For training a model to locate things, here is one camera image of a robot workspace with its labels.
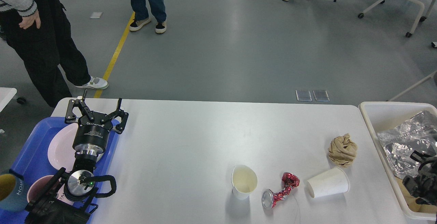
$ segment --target white table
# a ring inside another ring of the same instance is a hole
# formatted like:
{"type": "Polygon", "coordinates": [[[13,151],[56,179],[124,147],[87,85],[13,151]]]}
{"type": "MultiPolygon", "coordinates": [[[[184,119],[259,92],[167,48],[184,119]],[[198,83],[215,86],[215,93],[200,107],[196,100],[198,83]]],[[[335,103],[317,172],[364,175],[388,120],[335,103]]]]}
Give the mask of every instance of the white table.
{"type": "MultiPolygon", "coordinates": [[[[67,101],[52,116],[65,116],[67,101]]],[[[91,110],[105,113],[116,103],[86,99],[91,110]]],[[[357,107],[153,100],[122,106],[129,119],[108,171],[117,192],[99,200],[92,223],[427,223],[404,216],[357,107]],[[358,145],[345,170],[350,191],[312,199],[305,180],[334,166],[328,145],[347,132],[358,145]],[[238,164],[258,176],[246,200],[231,192],[238,164]],[[301,185],[265,211],[261,194],[281,190],[285,171],[301,185]]]]}
{"type": "Polygon", "coordinates": [[[14,95],[17,93],[17,89],[9,87],[0,87],[0,112],[11,101],[14,95]]]}

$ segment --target gray floor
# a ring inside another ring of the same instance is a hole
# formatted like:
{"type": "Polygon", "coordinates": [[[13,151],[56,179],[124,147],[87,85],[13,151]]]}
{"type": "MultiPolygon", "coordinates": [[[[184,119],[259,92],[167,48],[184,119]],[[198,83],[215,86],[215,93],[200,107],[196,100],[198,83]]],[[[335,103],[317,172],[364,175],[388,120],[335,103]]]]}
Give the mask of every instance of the gray floor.
{"type": "MultiPolygon", "coordinates": [[[[385,101],[437,70],[431,48],[437,10],[406,38],[417,8],[405,0],[387,0],[363,19],[356,16],[376,0],[164,1],[167,32],[156,35],[153,23],[130,33],[101,98],[300,103],[296,89],[324,89],[331,98],[324,104],[358,106],[385,101]]],[[[90,73],[103,76],[129,23],[129,0],[61,2],[90,73]],[[103,16],[89,19],[94,11],[103,16]]],[[[53,109],[5,42],[0,53],[0,86],[15,87],[28,100],[0,113],[5,169],[53,109]]],[[[437,87],[429,81],[399,101],[436,105],[437,87]]]]}

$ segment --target black pants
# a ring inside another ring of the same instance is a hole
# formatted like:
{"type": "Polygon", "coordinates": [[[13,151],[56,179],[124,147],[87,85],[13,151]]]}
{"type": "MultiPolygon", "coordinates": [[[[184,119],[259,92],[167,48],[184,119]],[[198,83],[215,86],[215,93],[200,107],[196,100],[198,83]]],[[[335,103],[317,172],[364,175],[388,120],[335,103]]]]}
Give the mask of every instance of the black pants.
{"type": "Polygon", "coordinates": [[[16,10],[0,13],[0,25],[8,45],[24,61],[26,70],[42,98],[51,107],[71,97],[60,64],[68,81],[81,86],[90,80],[86,60],[71,38],[71,25],[59,0],[34,0],[38,6],[41,28],[36,23],[19,27],[22,17],[16,10]]]}

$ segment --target blue tray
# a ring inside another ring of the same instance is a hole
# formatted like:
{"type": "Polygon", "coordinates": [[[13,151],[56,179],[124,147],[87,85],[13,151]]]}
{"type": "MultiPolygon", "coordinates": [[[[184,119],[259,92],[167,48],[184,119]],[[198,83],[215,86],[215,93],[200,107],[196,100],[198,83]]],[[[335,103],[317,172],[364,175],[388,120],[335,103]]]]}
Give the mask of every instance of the blue tray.
{"type": "MultiPolygon", "coordinates": [[[[64,123],[64,117],[48,117],[41,120],[33,129],[20,154],[12,164],[11,169],[24,176],[24,180],[28,185],[32,185],[37,179],[42,176],[56,174],[57,170],[48,161],[47,150],[53,137],[68,124],[64,123]]],[[[109,134],[108,145],[102,158],[97,162],[94,174],[102,176],[106,174],[109,164],[114,155],[115,148],[118,142],[118,134],[111,131],[109,134]]],[[[1,224],[23,224],[29,212],[23,210],[21,212],[10,212],[0,209],[1,224]]]]}

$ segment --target white paper cup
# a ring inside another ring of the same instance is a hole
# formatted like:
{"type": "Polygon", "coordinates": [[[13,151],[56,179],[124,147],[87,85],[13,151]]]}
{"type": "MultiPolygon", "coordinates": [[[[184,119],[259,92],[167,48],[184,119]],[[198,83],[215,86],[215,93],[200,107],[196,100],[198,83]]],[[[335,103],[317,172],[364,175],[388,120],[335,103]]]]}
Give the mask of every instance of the white paper cup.
{"type": "Polygon", "coordinates": [[[346,193],[351,188],[348,176],[339,167],[331,168],[307,180],[309,194],[313,198],[346,193]]]}
{"type": "MultiPolygon", "coordinates": [[[[30,200],[35,200],[38,193],[44,188],[45,185],[47,185],[48,181],[52,177],[53,176],[43,176],[43,177],[39,178],[38,180],[36,180],[35,183],[33,183],[29,188],[29,191],[27,194],[27,201],[30,202],[30,200]]],[[[67,197],[65,197],[64,187],[61,187],[61,189],[59,189],[56,198],[67,203],[67,204],[73,205],[73,202],[68,200],[67,197]]]]}
{"type": "Polygon", "coordinates": [[[237,165],[232,171],[232,193],[237,199],[246,199],[258,185],[258,178],[252,169],[237,165]]]}

